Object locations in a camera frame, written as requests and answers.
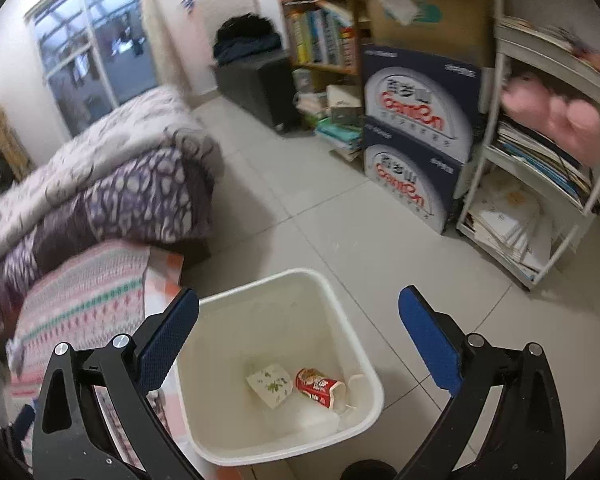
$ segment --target stuffed animal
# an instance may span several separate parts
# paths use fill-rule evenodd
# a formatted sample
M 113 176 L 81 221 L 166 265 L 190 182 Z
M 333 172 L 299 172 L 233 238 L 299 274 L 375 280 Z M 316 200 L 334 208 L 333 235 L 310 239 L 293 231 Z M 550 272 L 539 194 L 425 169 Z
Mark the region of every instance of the stuffed animal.
M 502 107 L 511 119 L 549 137 L 580 162 L 592 166 L 600 161 L 600 114 L 592 104 L 567 102 L 536 75 L 525 73 L 509 82 Z

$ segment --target green stripe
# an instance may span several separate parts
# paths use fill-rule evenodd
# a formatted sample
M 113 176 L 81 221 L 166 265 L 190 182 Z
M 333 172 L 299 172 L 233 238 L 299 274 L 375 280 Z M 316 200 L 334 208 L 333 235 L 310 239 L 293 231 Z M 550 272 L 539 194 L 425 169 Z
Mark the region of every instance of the green stripe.
M 93 308 L 94 306 L 97 306 L 97 305 L 106 303 L 107 301 L 118 298 L 118 297 L 122 296 L 123 294 L 126 294 L 129 291 L 135 290 L 140 285 L 142 285 L 142 282 L 143 282 L 143 278 L 139 278 L 137 280 L 131 280 L 128 283 L 124 283 L 123 285 L 112 288 L 111 290 L 108 290 L 107 292 L 103 292 L 99 296 L 96 296 L 95 298 L 91 298 L 90 300 L 81 303 L 80 305 L 72 308 L 71 310 L 65 312 L 64 314 L 61 314 L 60 316 L 57 316 L 57 317 L 47 321 L 44 325 L 41 325 L 41 326 L 33 329 L 32 332 L 29 332 L 26 336 L 24 336 L 22 338 L 22 341 L 24 342 L 24 341 L 28 341 L 29 339 L 33 339 L 36 336 L 38 336 L 41 332 L 46 332 L 46 330 L 54 327 L 56 324 L 58 324 L 58 322 L 61 322 L 65 319 L 75 316 L 76 314 L 80 314 L 81 312 L 88 310 L 90 308 Z

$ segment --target white trash bin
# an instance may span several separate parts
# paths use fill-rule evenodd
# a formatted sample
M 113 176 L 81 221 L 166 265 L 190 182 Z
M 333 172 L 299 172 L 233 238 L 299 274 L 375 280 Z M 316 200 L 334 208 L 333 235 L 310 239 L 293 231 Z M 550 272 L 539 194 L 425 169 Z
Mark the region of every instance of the white trash bin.
M 347 384 L 342 415 L 294 389 L 274 410 L 246 378 L 271 364 L 291 376 L 317 368 Z M 287 270 L 200 302 L 176 360 L 194 449 L 221 466 L 282 460 L 331 446 L 378 419 L 384 391 L 329 282 Z

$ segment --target purple blanket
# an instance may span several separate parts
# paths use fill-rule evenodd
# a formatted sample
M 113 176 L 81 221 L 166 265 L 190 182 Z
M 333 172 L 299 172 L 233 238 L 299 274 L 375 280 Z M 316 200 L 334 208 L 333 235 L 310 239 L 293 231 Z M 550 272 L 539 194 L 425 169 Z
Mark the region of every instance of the purple blanket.
M 205 237 L 213 178 L 177 148 L 146 152 L 47 214 L 0 262 L 0 335 L 37 280 L 104 240 Z

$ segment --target blue gripper pad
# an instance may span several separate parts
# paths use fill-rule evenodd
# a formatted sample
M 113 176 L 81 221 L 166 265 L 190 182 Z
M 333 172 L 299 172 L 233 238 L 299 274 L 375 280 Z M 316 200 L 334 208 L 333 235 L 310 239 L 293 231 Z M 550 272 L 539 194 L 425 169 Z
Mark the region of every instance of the blue gripper pad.
M 411 287 L 404 288 L 398 297 L 400 319 L 437 386 L 455 397 L 462 385 L 460 356 L 422 301 Z
M 138 358 L 138 386 L 144 394 L 162 386 L 171 365 L 198 320 L 199 312 L 198 295 L 189 289 L 162 321 Z

